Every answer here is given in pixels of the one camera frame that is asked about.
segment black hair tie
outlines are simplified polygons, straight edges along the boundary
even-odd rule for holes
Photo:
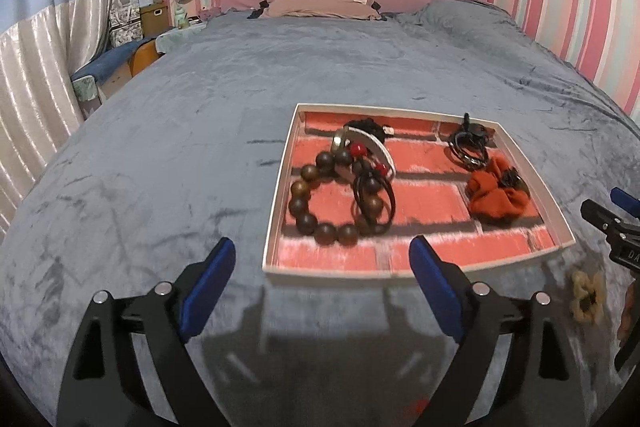
[[[385,128],[378,125],[372,118],[365,118],[364,120],[351,120],[344,124],[345,127],[353,127],[364,131],[371,136],[375,136],[380,143],[384,143],[388,136],[392,136],[385,132]]]
[[[511,167],[502,173],[502,176],[498,180],[498,187],[501,188],[515,188],[516,190],[522,190],[530,198],[531,192],[526,182],[520,177],[520,173],[515,167]]]
[[[353,198],[355,199],[360,212],[367,220],[367,223],[369,223],[369,226],[372,230],[372,235],[380,235],[382,233],[385,233],[389,229],[389,227],[391,227],[391,223],[394,220],[394,216],[396,215],[396,195],[394,194],[391,183],[386,178],[386,176],[383,176],[379,171],[372,169],[371,165],[368,162],[362,160],[357,161],[362,166],[362,169],[356,175],[355,179],[353,180],[353,184],[351,184],[351,188],[353,189]],[[389,204],[391,208],[389,209],[389,218],[386,220],[386,223],[378,223],[376,217],[370,214],[369,209],[365,204],[366,191],[364,189],[364,186],[365,181],[369,178],[373,178],[375,179],[375,181],[380,183],[380,185],[386,192],[386,195],[389,197]]]
[[[489,153],[486,144],[489,134],[483,125],[469,122],[469,113],[465,113],[462,125],[449,136],[449,148],[469,171],[484,169],[489,163]],[[467,150],[474,150],[480,157],[469,154]]]

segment white curtain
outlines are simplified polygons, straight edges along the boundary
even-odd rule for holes
[[[113,1],[0,0],[0,241],[82,122],[69,77],[106,41]]]

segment storage box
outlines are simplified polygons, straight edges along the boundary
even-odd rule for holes
[[[171,28],[169,10],[165,3],[151,4],[141,8],[140,19],[145,37],[156,37]]]
[[[125,26],[140,20],[140,6],[138,3],[126,3],[112,6],[109,10],[109,25],[111,29]]]
[[[100,100],[102,103],[109,100],[122,86],[132,79],[131,70],[129,69],[129,62],[124,62],[111,73],[111,76],[100,86],[98,86],[98,93],[100,94]]]
[[[109,38],[114,48],[126,44],[126,42],[141,41],[143,38],[142,22],[138,21],[126,26],[113,28],[109,31]]]
[[[356,247],[319,247],[302,237],[287,210],[289,187],[304,164],[328,150],[333,133],[346,122],[370,116],[395,129],[385,141],[398,175],[392,182],[397,210],[383,235],[360,238]],[[465,272],[526,262],[575,243],[558,204],[522,150],[497,122],[473,120],[492,133],[490,155],[501,153],[529,186],[525,214],[508,227],[490,227],[466,209],[471,174],[452,160],[446,139],[461,116],[385,107],[298,104],[278,172],[262,269],[276,284],[353,286],[413,282],[408,245],[424,235],[438,255]],[[310,210],[334,225],[353,222],[349,185],[331,182],[313,191]]]

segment red brick pattern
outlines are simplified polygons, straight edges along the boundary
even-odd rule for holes
[[[305,133],[294,144],[287,187],[297,179],[303,165],[313,163],[319,152],[329,148],[328,136],[335,129],[360,118],[362,115],[307,113]],[[457,165],[446,145],[456,124],[407,118],[375,120],[393,127],[396,133],[385,142],[398,171],[393,182],[397,204],[391,229],[381,237],[361,239],[352,248],[337,243],[318,247],[313,238],[300,237],[295,220],[286,212],[274,256],[277,266],[321,272],[407,271],[408,245],[419,233],[444,261],[463,268],[555,246],[532,202],[508,228],[482,224],[469,216],[464,187],[470,174]],[[497,149],[489,150],[490,155],[500,154]],[[352,223],[356,210],[351,187],[330,180],[313,191],[309,206],[320,221],[337,226]]]

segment red bead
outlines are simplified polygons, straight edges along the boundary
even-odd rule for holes
[[[360,158],[367,155],[367,148],[362,143],[352,142],[349,146],[349,152],[354,158]]]
[[[378,171],[380,174],[382,174],[385,178],[386,175],[389,174],[389,167],[387,167],[386,165],[383,165],[382,163],[376,163],[373,168]]]

